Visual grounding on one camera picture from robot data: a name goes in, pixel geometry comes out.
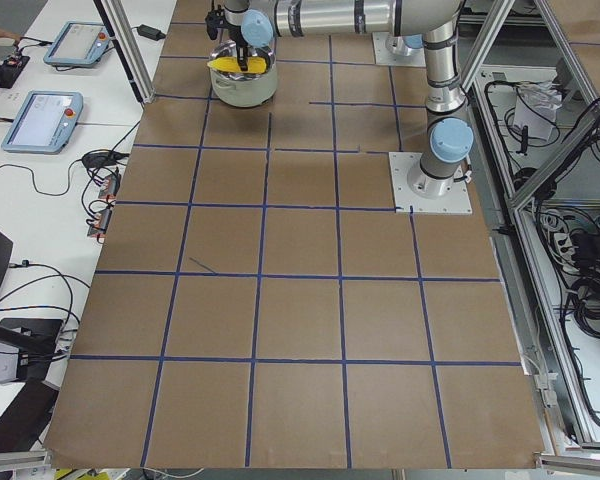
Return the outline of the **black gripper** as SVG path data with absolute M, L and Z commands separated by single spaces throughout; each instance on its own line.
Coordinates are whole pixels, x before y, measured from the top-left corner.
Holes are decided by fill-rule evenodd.
M 229 38 L 234 41 L 237 46 L 236 54 L 238 66 L 241 71 L 247 71 L 249 69 L 248 59 L 250 57 L 249 46 L 242 35 L 241 26 L 227 23 L 226 29 L 228 30 Z

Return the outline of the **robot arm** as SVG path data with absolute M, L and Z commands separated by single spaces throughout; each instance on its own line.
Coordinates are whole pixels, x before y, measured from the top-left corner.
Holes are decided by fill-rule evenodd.
M 421 34 L 408 36 L 388 35 L 385 40 L 385 47 L 389 53 L 402 57 L 413 56 L 419 53 L 424 46 L 423 36 Z
M 409 170 L 411 191 L 438 199 L 450 190 L 474 136 L 466 123 L 466 95 L 457 64 L 460 1 L 213 1 L 205 22 L 210 38 L 221 29 L 238 49 L 238 65 L 247 69 L 249 49 L 275 37 L 301 38 L 340 33 L 420 35 L 428 94 L 428 147 Z

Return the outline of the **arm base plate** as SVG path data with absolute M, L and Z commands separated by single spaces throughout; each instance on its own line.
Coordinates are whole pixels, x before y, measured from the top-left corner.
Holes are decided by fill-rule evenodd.
M 373 34 L 375 63 L 381 66 L 425 66 L 421 35 L 393 37 L 386 32 Z
M 467 182 L 462 169 L 448 179 L 428 177 L 421 169 L 420 152 L 390 152 L 389 165 L 398 213 L 471 215 L 473 213 Z

